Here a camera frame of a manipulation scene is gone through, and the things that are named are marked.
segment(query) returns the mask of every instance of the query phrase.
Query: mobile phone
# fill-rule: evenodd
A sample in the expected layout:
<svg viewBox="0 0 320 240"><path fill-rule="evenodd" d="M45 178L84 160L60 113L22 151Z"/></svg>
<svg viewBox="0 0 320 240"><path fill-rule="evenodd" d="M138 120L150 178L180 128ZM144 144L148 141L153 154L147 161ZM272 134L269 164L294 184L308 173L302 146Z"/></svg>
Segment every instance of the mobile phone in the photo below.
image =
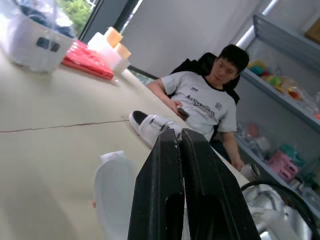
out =
<svg viewBox="0 0 320 240"><path fill-rule="evenodd" d="M183 117L185 117L186 119L187 119L188 117L190 117L190 114L187 113L182 107L178 106L178 107L177 107L177 110L178 110L178 112L179 112Z"/></svg>

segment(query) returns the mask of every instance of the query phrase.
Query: metal shelf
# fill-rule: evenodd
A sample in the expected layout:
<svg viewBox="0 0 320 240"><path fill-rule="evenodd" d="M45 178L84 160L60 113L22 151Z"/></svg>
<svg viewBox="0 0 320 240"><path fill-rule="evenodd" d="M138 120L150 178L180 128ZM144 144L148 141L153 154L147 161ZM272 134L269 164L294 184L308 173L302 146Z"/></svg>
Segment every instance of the metal shelf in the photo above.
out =
<svg viewBox="0 0 320 240"><path fill-rule="evenodd" d="M247 147L242 140L236 137L236 141L238 143L239 148L241 148L247 155L249 155L250 158L252 158L257 165L259 165L261 168L263 168L271 177L273 177L279 184L285 186L286 188L294 191L299 195L299 193L293 189L288 183L286 183L278 174L276 174L272 169L265 164L260 158L258 158L249 147ZM305 203L309 206L310 210L313 212L313 214L320 218L320 211L317 210L314 206L312 206L308 201L303 199Z"/></svg>
<svg viewBox="0 0 320 240"><path fill-rule="evenodd" d="M253 24L257 39L320 74L320 45L261 14L253 16Z"/></svg>
<svg viewBox="0 0 320 240"><path fill-rule="evenodd" d="M248 80L251 84L255 85L258 89L263 91L269 97L276 100L278 103L283 105L285 108L290 110L293 114L298 116L301 120L306 122L310 127L320 133L320 120L317 119L311 112L304 109L298 103L296 103L291 97L288 97L278 90L276 90L269 83L264 81L259 76L255 75L248 69L245 69L241 76Z"/></svg>

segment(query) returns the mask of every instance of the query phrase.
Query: white sneaker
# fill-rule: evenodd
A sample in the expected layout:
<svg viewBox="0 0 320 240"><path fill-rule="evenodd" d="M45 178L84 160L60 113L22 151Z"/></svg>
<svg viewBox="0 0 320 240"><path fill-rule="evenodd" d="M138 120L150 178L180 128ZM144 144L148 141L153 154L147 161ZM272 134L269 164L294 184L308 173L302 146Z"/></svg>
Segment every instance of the white sneaker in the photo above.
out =
<svg viewBox="0 0 320 240"><path fill-rule="evenodd" d="M175 136L181 140L182 126L177 125L174 121L168 120L158 115L147 115L141 111L134 111L129 115L129 123L135 133L150 147L160 134L167 129L173 129Z"/></svg>

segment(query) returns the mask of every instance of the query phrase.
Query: t-shirt print text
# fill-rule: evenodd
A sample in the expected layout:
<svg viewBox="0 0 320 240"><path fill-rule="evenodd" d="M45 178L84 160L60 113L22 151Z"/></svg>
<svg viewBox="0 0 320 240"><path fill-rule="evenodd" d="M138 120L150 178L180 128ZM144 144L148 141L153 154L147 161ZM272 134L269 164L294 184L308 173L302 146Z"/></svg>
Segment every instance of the t-shirt print text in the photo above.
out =
<svg viewBox="0 0 320 240"><path fill-rule="evenodd" d="M191 97L190 95L186 96L185 98L192 101L194 106L200 107L201 109L206 111L212 118L215 117L215 115L216 115L215 112L212 111L209 106L203 105L201 102L199 102L198 99L195 99L195 98Z"/></svg>
<svg viewBox="0 0 320 240"><path fill-rule="evenodd" d="M198 92L198 89L196 89L195 87L190 88L190 90L194 92Z"/></svg>

